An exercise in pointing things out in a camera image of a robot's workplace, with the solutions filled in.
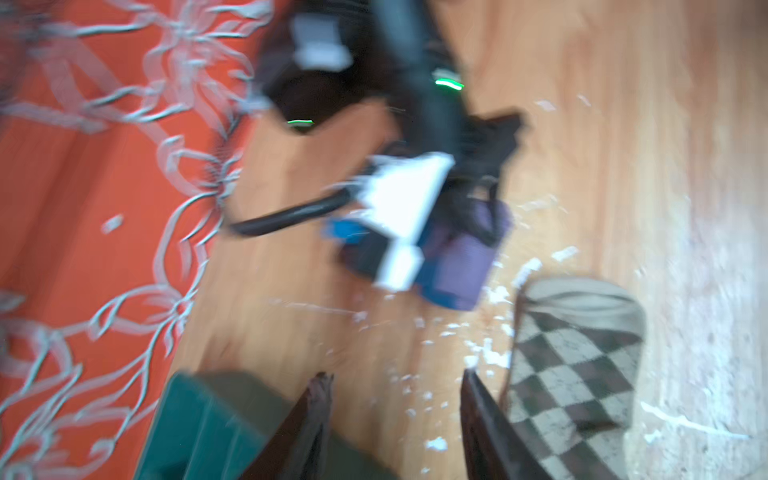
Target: paint flecks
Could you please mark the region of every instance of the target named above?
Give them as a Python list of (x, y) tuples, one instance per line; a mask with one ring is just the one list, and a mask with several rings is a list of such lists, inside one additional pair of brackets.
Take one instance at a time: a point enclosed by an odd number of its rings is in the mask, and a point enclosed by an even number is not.
[(541, 107), (543, 111), (556, 111), (558, 109), (549, 100), (537, 100), (533, 103)]
[(721, 429), (715, 429), (714, 427), (708, 427), (705, 425), (701, 425), (699, 423), (691, 422), (685, 415), (678, 415), (678, 416), (672, 416), (668, 413), (665, 413), (661, 411), (660, 409), (648, 405), (646, 402), (640, 402), (640, 407), (651, 415), (657, 417), (658, 419), (664, 420), (666, 423), (670, 425), (678, 425), (681, 427), (686, 427), (688, 429), (698, 430), (699, 432), (708, 433), (710, 435), (721, 435), (726, 437), (731, 437), (732, 439), (745, 439), (749, 440), (752, 438), (751, 435), (744, 435), (742, 433), (732, 433), (728, 430), (721, 430)]
[(563, 250), (554, 252), (551, 256), (559, 263), (563, 263), (567, 259), (574, 256), (576, 253), (578, 253), (578, 248), (571, 245), (570, 247), (564, 248)]
[(531, 273), (538, 272), (543, 266), (544, 264), (541, 263), (541, 260), (539, 260), (537, 257), (531, 258), (529, 261), (525, 262), (523, 266), (520, 267), (518, 274), (515, 275), (515, 279), (512, 280), (512, 286), (515, 289), (520, 290), (525, 282), (528, 281), (528, 277), (531, 275)]
[(656, 430), (653, 433), (649, 433), (647, 435), (643, 435), (643, 438), (645, 439), (645, 442), (648, 445), (651, 445), (653, 442), (656, 442), (658, 439), (661, 438), (661, 432), (659, 430)]
[(494, 289), (491, 289), (489, 286), (484, 286), (483, 289), (488, 294), (488, 301), (490, 304), (495, 305), (497, 303), (511, 303), (507, 298), (509, 298), (509, 291), (507, 290), (506, 286), (499, 285)]
[(444, 452), (445, 450), (448, 450), (448, 442), (446, 442), (443, 437), (427, 440), (424, 442), (424, 446), (427, 450), (435, 450), (436, 452)]
[(104, 235), (114, 232), (115, 229), (119, 228), (120, 225), (123, 224), (123, 219), (124, 217), (122, 216), (122, 214), (115, 215), (114, 217), (107, 220), (101, 225), (101, 232)]
[(485, 360), (485, 363), (489, 365), (497, 365), (500, 367), (504, 367), (506, 369), (509, 368), (509, 359), (511, 357), (511, 352), (507, 351), (502, 353), (494, 352), (493, 349), (493, 339), (485, 339), (483, 342), (483, 349), (482, 349), (482, 356)]
[(578, 98), (579, 100), (581, 100), (581, 103), (583, 103), (583, 104), (587, 105), (588, 107), (591, 107), (591, 106), (592, 106), (592, 103), (591, 103), (591, 102), (590, 102), (590, 101), (587, 99), (587, 97), (585, 97), (583, 94), (578, 94), (578, 95), (576, 95), (576, 98)]

